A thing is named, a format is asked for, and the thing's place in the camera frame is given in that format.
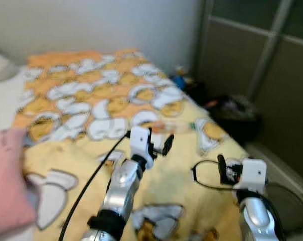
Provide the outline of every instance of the yellow bedsheet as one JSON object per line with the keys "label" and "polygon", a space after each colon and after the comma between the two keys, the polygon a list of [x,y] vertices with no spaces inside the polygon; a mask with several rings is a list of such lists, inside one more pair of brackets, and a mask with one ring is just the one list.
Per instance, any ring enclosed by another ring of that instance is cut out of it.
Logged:
{"label": "yellow bedsheet", "polygon": [[[239,240],[230,194],[197,185],[190,168],[219,153],[238,160],[246,153],[142,53],[32,56],[25,79],[14,126],[28,128],[24,173],[41,191],[35,240],[58,239],[71,205],[117,139],[134,125],[160,120],[195,123],[195,129],[176,134],[168,156],[145,171],[122,240]],[[166,137],[153,133],[152,142],[161,148]],[[125,140],[79,204],[65,240],[80,239],[112,170],[129,155]],[[217,166],[201,174],[219,183]]]}

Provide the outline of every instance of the wire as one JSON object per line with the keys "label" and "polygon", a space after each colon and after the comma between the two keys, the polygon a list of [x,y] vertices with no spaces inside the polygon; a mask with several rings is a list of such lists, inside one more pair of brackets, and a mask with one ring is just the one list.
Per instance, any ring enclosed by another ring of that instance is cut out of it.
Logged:
{"label": "wire", "polygon": [[279,234],[277,236],[280,236],[281,241],[286,241],[286,237],[285,234],[283,232],[283,227],[282,227],[282,223],[281,223],[281,219],[277,213],[277,210],[275,209],[275,207],[273,206],[273,204],[271,203],[270,200],[268,200],[265,196],[263,196],[262,194],[258,193],[258,192],[253,192],[250,191],[248,189],[243,189],[243,188],[230,188],[230,187],[215,187],[215,186],[211,186],[211,185],[207,185],[204,183],[201,183],[197,180],[197,174],[196,174],[196,167],[201,164],[201,163],[205,163],[205,162],[209,162],[209,163],[214,163],[214,164],[219,164],[216,161],[212,161],[212,160],[203,160],[203,161],[199,161],[198,163],[195,164],[195,166],[193,168],[191,168],[191,170],[193,171],[193,176],[194,176],[194,181],[197,182],[199,185],[206,187],[208,189],[212,189],[212,190],[217,190],[217,191],[240,191],[240,192],[245,192],[245,193],[249,193],[252,194],[254,196],[257,196],[258,198],[260,198],[265,205],[268,206],[268,209],[272,212],[273,217],[276,219],[277,223],[277,230],[276,232]]}
{"label": "wire", "polygon": [[116,144],[110,149],[110,151],[107,153],[107,155],[105,156],[105,158],[102,160],[102,162],[100,163],[100,165],[97,167],[97,169],[93,172],[93,174],[91,175],[91,177],[88,179],[86,185],[82,188],[79,196],[77,197],[76,201],[74,202],[72,208],[70,209],[69,211],[69,214],[66,218],[66,221],[64,222],[63,224],[63,227],[61,229],[61,232],[60,232],[60,236],[59,236],[59,239],[58,241],[63,241],[63,237],[65,235],[65,232],[66,232],[66,229],[68,227],[68,224],[69,224],[69,221],[78,205],[78,203],[80,202],[83,194],[85,193],[85,191],[87,190],[88,186],[90,185],[91,181],[94,179],[94,177],[96,176],[96,174],[98,173],[98,171],[101,169],[101,167],[105,164],[105,162],[107,161],[108,157],[110,156],[110,154],[115,150],[115,148],[118,146],[118,144],[125,138],[125,137],[128,137],[130,136],[130,132],[127,132],[122,138],[120,138]]}

